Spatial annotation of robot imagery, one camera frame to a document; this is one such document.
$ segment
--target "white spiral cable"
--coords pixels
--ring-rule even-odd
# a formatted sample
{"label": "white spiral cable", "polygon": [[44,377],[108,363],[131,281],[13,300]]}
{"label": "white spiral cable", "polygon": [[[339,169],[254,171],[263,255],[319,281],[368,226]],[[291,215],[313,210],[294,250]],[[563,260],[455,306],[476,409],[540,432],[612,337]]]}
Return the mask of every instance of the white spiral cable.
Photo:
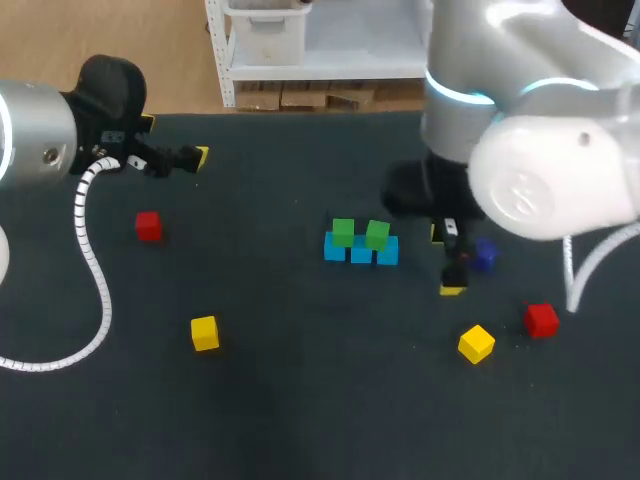
{"label": "white spiral cable", "polygon": [[80,250],[82,250],[82,255],[84,256],[84,259],[86,260],[96,282],[98,292],[100,293],[100,301],[102,302],[102,321],[98,332],[86,347],[69,357],[63,358],[62,360],[46,363],[28,363],[0,357],[0,367],[8,368],[10,370],[18,370],[20,372],[51,372],[53,370],[60,370],[61,368],[78,363],[80,360],[91,355],[107,336],[109,327],[111,326],[111,295],[109,294],[109,287],[107,286],[107,281],[104,278],[100,264],[98,263],[96,256],[93,254],[91,244],[89,243],[87,227],[85,224],[85,204],[87,201],[87,192],[89,191],[91,182],[93,182],[96,175],[102,171],[114,170],[116,168],[120,168],[120,163],[111,157],[106,157],[93,163],[84,175],[82,175],[82,179],[80,180],[80,184],[76,190],[76,198],[74,202],[75,208],[73,213],[75,216],[76,237],[80,245]]}
{"label": "white spiral cable", "polygon": [[632,223],[612,233],[589,254],[578,270],[578,275],[573,277],[573,248],[571,237],[565,237],[563,241],[565,284],[567,287],[567,310],[575,313],[580,307],[580,300],[589,278],[596,271],[602,261],[620,245],[640,235],[640,222]]}

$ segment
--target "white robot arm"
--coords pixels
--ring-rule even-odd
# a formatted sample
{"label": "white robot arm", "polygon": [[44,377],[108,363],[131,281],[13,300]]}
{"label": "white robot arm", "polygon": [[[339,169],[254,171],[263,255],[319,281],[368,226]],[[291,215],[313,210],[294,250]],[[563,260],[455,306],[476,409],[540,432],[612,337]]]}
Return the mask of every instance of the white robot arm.
{"label": "white robot arm", "polygon": [[501,227],[551,240],[640,214],[640,52],[561,0],[435,0],[427,80],[431,152],[468,165]]}

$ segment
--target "white storage bin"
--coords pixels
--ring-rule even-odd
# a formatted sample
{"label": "white storage bin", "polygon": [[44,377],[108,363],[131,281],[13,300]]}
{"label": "white storage bin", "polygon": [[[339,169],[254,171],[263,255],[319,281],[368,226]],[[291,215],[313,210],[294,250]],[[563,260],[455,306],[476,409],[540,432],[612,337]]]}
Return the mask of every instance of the white storage bin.
{"label": "white storage bin", "polygon": [[236,10],[225,4],[248,65],[298,65],[304,61],[311,5],[290,10]]}

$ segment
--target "dark blue cube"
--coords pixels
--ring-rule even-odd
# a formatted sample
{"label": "dark blue cube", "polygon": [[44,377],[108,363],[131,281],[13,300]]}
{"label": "dark blue cube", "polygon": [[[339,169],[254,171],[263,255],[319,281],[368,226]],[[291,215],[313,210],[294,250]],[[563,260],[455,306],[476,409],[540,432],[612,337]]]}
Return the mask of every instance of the dark blue cube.
{"label": "dark blue cube", "polygon": [[476,240],[475,256],[472,267],[479,272],[490,272],[494,269],[499,252],[498,247],[488,238]]}

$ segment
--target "dark gray table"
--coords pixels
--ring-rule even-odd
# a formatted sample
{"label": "dark gray table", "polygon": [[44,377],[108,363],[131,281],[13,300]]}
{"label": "dark gray table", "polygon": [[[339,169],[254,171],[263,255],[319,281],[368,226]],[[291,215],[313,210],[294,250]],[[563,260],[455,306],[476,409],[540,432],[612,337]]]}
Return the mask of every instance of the dark gray table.
{"label": "dark gray table", "polygon": [[[637,478],[640,268],[628,245],[557,338],[522,335],[523,302],[561,306],[561,248],[487,225],[496,273],[438,296],[428,222],[394,222],[401,266],[330,265],[331,214],[385,219],[387,164],[422,154],[417,115],[163,117],[154,139],[211,146],[198,176],[100,178],[88,227],[114,323],[79,365],[0,371],[0,472],[11,479]],[[13,247],[0,354],[51,360],[95,333],[78,252],[77,178],[0,195]],[[138,243],[157,210],[164,247]],[[579,256],[602,234],[579,239]],[[189,321],[218,318],[195,354]],[[474,367],[460,333],[497,339]]]}

